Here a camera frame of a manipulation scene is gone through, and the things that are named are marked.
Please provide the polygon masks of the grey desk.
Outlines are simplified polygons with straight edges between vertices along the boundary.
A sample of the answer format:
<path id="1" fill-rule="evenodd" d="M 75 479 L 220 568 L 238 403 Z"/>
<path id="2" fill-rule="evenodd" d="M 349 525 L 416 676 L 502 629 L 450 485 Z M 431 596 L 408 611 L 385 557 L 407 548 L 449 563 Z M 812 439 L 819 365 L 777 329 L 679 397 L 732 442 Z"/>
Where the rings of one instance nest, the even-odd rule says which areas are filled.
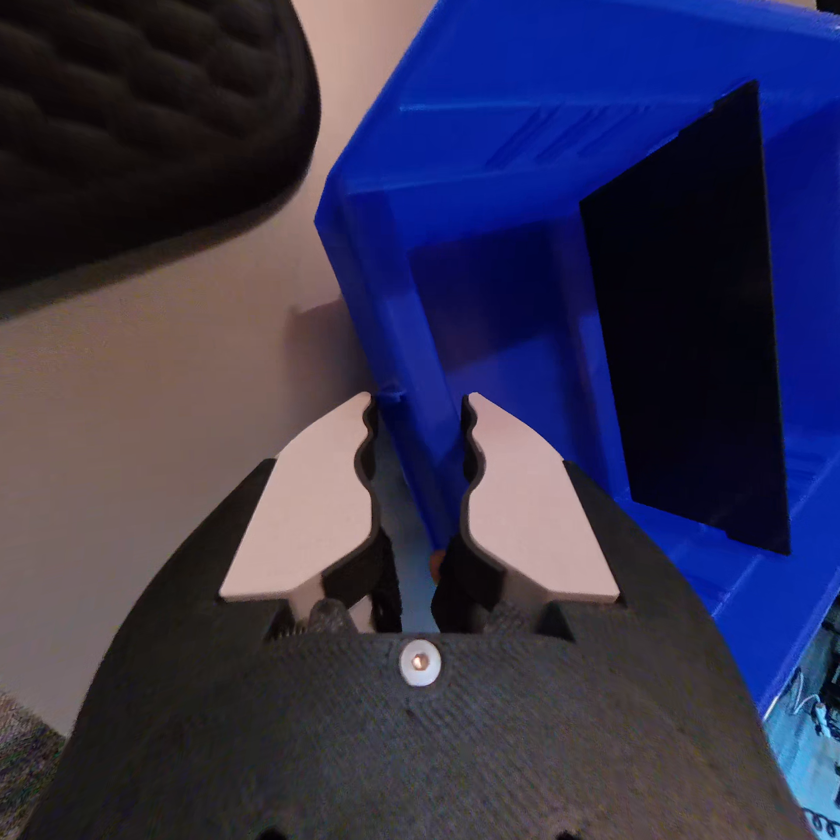
<path id="1" fill-rule="evenodd" d="M 2 296 L 2 689 L 66 736 L 162 564 L 260 460 L 373 385 L 314 225 L 434 2 L 295 2 L 322 120 L 289 204 L 180 259 Z"/>

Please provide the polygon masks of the black bin divider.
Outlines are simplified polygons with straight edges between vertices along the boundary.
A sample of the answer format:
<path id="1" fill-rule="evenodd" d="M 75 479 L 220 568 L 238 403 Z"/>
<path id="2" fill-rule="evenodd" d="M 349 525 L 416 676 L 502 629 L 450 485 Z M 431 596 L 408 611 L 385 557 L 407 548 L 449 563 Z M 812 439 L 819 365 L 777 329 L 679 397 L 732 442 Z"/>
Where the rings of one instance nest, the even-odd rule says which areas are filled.
<path id="1" fill-rule="evenodd" d="M 791 553 L 760 86 L 580 203 L 635 502 Z"/>

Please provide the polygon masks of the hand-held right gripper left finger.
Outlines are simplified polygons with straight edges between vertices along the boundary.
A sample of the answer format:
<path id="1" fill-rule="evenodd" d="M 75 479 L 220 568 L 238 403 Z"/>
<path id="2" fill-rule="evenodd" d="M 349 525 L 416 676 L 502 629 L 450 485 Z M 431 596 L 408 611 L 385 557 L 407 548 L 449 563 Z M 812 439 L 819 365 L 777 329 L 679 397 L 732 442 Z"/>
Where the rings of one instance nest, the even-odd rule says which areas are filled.
<path id="1" fill-rule="evenodd" d="M 372 441 L 361 392 L 295 436 L 278 454 L 219 589 L 226 602 L 280 599 L 294 620 L 326 596 L 323 575 L 374 533 L 374 503 L 357 456 Z"/>

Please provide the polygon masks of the black quilted wrist pad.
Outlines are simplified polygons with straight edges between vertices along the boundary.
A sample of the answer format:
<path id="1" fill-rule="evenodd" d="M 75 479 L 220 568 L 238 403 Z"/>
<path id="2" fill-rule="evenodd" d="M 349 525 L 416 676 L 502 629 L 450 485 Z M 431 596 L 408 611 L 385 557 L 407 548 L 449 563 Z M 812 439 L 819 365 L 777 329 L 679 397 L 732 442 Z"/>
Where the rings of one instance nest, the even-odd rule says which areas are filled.
<path id="1" fill-rule="evenodd" d="M 281 206 L 319 136 L 288 1 L 1 2 L 2 293 Z"/>

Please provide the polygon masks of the blue plastic bin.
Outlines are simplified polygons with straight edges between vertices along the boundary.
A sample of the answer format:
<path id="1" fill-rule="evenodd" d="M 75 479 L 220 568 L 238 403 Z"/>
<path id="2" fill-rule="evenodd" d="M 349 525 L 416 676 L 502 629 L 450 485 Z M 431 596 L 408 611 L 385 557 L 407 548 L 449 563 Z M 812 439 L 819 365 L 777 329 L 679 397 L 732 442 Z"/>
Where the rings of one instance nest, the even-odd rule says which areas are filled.
<path id="1" fill-rule="evenodd" d="M 762 713 L 838 592 L 838 15 L 438 2 L 315 218 L 433 546 L 478 392 L 595 480 L 714 616 Z M 581 201 L 759 83 L 791 553 L 635 502 Z"/>

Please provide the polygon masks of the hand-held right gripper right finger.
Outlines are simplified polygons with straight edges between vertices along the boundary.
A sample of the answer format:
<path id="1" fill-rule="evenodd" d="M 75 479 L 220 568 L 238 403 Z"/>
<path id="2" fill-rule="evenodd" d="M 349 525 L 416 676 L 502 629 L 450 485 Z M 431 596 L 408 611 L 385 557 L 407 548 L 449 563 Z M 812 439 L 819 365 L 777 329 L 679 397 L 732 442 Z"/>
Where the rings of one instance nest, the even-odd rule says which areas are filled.
<path id="1" fill-rule="evenodd" d="M 483 606 L 613 605 L 620 588 L 568 464 L 521 419 L 477 392 L 461 409 L 467 488 L 461 584 Z"/>

